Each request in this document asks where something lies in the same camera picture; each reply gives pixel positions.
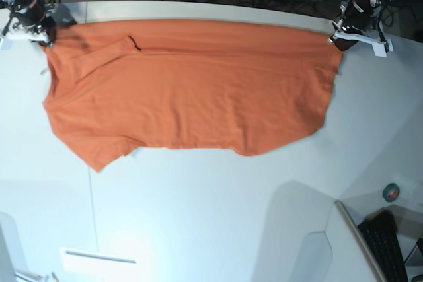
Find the black keyboard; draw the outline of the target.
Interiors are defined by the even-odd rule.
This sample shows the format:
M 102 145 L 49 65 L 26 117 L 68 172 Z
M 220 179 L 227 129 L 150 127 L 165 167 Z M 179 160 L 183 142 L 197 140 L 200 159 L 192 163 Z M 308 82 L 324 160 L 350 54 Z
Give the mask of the black keyboard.
M 392 212 L 382 210 L 373 218 L 360 223 L 358 229 L 386 280 L 407 282 L 408 275 L 397 239 L 397 226 Z

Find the green tape roll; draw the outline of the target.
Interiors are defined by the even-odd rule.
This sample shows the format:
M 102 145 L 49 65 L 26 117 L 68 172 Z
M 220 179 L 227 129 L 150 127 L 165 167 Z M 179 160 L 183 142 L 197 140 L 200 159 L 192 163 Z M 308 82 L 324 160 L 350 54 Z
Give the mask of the green tape roll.
M 400 192 L 401 190 L 396 183 L 390 183 L 383 189 L 382 196 L 386 202 L 392 203 L 399 197 Z

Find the orange t-shirt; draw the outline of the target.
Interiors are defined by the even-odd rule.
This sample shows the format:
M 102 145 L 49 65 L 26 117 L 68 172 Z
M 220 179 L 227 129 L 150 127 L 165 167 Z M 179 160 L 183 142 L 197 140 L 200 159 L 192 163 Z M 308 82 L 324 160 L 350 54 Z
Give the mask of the orange t-shirt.
M 324 34 L 212 20 L 60 28 L 54 135 L 93 170 L 139 147 L 261 155 L 324 126 L 343 54 Z

